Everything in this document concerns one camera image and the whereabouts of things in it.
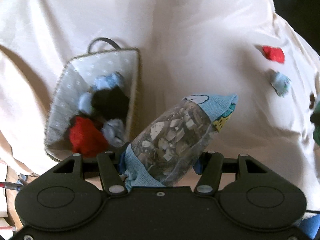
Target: basket handle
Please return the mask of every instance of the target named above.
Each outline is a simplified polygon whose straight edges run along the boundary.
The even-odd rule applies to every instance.
[[[104,38],[104,37],[99,37],[99,38],[96,38],[94,39],[93,41],[91,41],[91,43],[89,44],[89,47],[88,47],[88,54],[91,54],[91,49],[92,49],[92,46],[94,45],[94,43],[96,43],[97,41],[104,41],[108,44],[110,44],[112,47],[114,47],[115,49],[121,49],[119,47],[118,44],[116,44],[113,40],[111,39],[108,39],[108,38]]]

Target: red sock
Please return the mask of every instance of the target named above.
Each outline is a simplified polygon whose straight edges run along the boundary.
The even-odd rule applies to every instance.
[[[77,116],[75,125],[70,128],[69,135],[72,151],[81,153],[84,158],[95,157],[98,153],[107,150],[108,141],[97,130],[90,119]]]
[[[280,48],[273,48],[269,46],[262,47],[263,52],[267,59],[272,61],[277,61],[279,63],[284,63],[284,53]]]

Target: woven basket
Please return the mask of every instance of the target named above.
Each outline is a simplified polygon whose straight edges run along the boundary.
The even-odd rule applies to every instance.
[[[97,41],[105,41],[114,49],[91,52]],[[74,57],[65,65],[56,86],[44,139],[45,151],[53,160],[60,162],[72,154],[68,137],[69,120],[78,113],[79,97],[93,85],[96,77],[115,71],[124,76],[124,93],[130,98],[125,140],[132,141],[139,135],[140,52],[136,48],[121,49],[107,38],[97,38],[89,45],[87,54]]]

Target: white sheet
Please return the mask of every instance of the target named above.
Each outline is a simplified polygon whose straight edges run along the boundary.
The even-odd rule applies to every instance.
[[[63,65],[99,36],[142,52],[141,128],[188,94],[236,92],[236,111],[211,149],[252,155],[320,210],[309,121],[320,60],[272,0],[1,0],[0,130],[16,160],[39,174],[54,165],[43,151],[52,92]],[[284,65],[255,45],[281,47]],[[268,83],[269,68],[292,80],[285,98]]]

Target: light blue cloth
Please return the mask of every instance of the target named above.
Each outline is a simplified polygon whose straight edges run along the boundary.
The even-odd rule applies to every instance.
[[[105,122],[101,131],[110,145],[117,148],[124,145],[124,124],[120,119]]]
[[[290,84],[291,80],[282,73],[275,72],[271,77],[271,85],[275,88],[276,93],[280,97],[284,97],[286,94],[289,93],[289,89],[291,87]]]
[[[127,151],[124,156],[124,162],[126,166],[125,175],[128,176],[125,181],[125,187],[128,191],[132,187],[165,187],[159,181],[151,177],[146,168],[134,155],[131,148],[131,144],[127,147]]]
[[[113,89],[119,86],[121,90],[124,89],[124,77],[119,72],[114,72],[108,76],[100,76],[95,78],[93,90],[98,91],[102,89]]]
[[[230,110],[230,113],[227,114],[227,116],[233,112],[234,107],[230,108],[230,105],[233,104],[233,106],[235,106],[238,101],[238,96],[235,94],[229,96],[199,94],[192,95],[184,99],[190,100],[200,106],[208,115],[211,122],[213,122],[227,111]]]
[[[78,110],[84,114],[91,115],[94,111],[94,109],[91,107],[92,97],[93,94],[89,92],[83,93],[79,98]]]
[[[229,116],[235,109],[238,96],[220,96],[220,95],[192,95],[184,98],[198,104],[213,122],[221,117]],[[154,179],[147,172],[146,168],[134,155],[131,145],[128,146],[125,153],[124,162],[126,165],[125,174],[128,176],[125,186],[131,190],[133,186],[137,187],[164,187],[159,181]]]

